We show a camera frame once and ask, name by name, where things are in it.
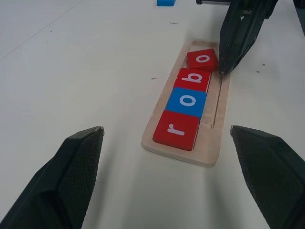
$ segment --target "white table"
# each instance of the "white table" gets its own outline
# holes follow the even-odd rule
[[[305,159],[305,38],[292,0],[279,0],[232,73],[214,168],[145,151],[141,137],[184,41],[219,40],[227,7],[78,2],[65,1],[47,19],[28,10],[32,23],[24,15],[17,24],[35,26],[31,34],[8,28],[12,34],[0,44],[0,219],[66,137],[103,125],[83,229],[269,228],[246,187],[229,129],[244,125],[281,136]]]

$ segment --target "red letter block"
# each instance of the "red letter block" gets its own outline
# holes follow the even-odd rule
[[[212,72],[218,69],[218,60],[214,49],[187,53],[190,68]]]
[[[210,72],[196,69],[182,68],[175,81],[175,87],[206,92],[210,81]]]
[[[171,111],[164,111],[153,134],[153,141],[178,149],[193,149],[199,118]]]

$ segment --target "wooden tray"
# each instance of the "wooden tray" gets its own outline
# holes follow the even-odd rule
[[[207,98],[201,118],[196,142],[192,151],[162,145],[153,141],[153,134],[159,119],[172,93],[174,82],[181,68],[188,68],[186,55],[188,52],[214,48],[218,53],[218,44],[194,40],[187,42],[181,49],[172,72],[165,84],[153,114],[142,136],[142,146],[154,153],[169,156],[200,166],[212,167],[215,165],[220,151],[223,133],[224,115],[228,97],[230,77],[222,77],[218,71],[211,75],[207,91]]]

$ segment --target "blue block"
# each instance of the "blue block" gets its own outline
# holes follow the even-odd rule
[[[157,0],[157,6],[174,6],[176,0]]]
[[[166,110],[185,115],[202,116],[206,93],[191,89],[176,87],[167,102]]]

